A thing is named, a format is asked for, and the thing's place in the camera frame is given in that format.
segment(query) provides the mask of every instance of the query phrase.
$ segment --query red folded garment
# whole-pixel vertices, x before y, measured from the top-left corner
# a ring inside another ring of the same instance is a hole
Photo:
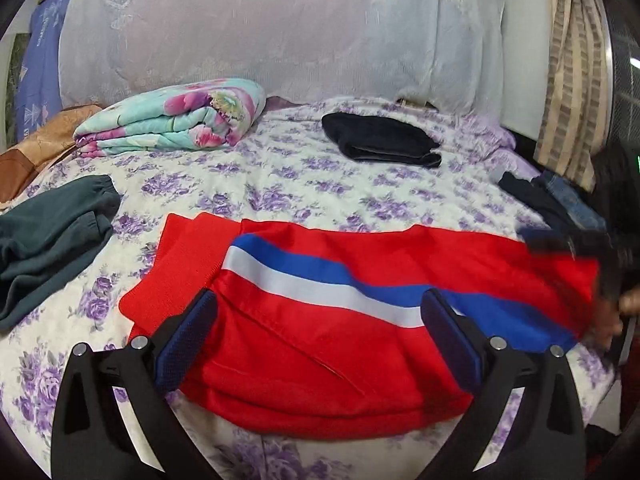
[[[529,254],[494,235],[414,226],[354,234],[169,215],[148,275],[120,300],[150,335],[208,286],[218,319],[181,390],[259,433],[371,438],[463,413],[418,305],[429,286],[514,348],[574,345],[593,260]]]

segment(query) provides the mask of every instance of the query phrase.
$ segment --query dark green garment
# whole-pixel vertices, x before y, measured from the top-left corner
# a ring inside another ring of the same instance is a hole
[[[0,332],[89,266],[111,237],[119,206],[110,177],[92,175],[0,216]]]

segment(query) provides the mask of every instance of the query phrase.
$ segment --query screw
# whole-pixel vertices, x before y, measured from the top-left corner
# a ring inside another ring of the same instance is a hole
[[[86,352],[86,343],[78,343],[72,349],[74,355],[80,357]]]
[[[500,336],[494,336],[489,339],[489,344],[496,350],[504,350],[507,348],[507,342]]]
[[[142,350],[148,342],[149,339],[146,336],[135,336],[135,338],[131,340],[131,347],[135,348],[136,350]]]
[[[564,355],[564,350],[562,350],[558,345],[551,345],[549,351],[553,357],[562,357]]]

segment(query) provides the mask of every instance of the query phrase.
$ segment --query white bed sheet with purple flowers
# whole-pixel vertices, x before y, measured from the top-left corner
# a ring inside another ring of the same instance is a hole
[[[423,128],[442,144],[441,167],[346,159],[320,124],[323,115],[335,111],[392,117]],[[194,217],[204,210],[235,220],[283,220],[355,232],[402,230],[420,223],[515,238],[520,223],[542,220],[489,180],[489,170],[496,166],[530,175],[532,169],[513,147],[511,134],[476,118],[378,99],[336,98],[267,112],[234,148],[124,153],[59,163],[41,174],[18,202],[84,174],[109,174],[122,204],[113,221],[114,236],[94,263],[0,340],[2,413],[48,473],[51,423],[68,352],[79,341],[94,349],[126,342],[132,323],[120,314],[118,300],[150,269],[167,213]],[[587,421],[606,394],[613,371],[582,344],[568,359]],[[496,459],[521,394],[512,393],[479,465]],[[390,438],[312,442],[260,436],[191,404],[180,393],[168,397],[188,434],[226,479],[410,480],[457,422]],[[116,391],[116,398],[140,456],[159,466],[126,393]]]

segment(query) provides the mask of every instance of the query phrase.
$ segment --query curtain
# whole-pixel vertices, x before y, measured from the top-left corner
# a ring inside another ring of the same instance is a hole
[[[550,11],[545,111],[534,158],[590,190],[590,156],[607,137],[602,15],[596,0],[550,0]]]

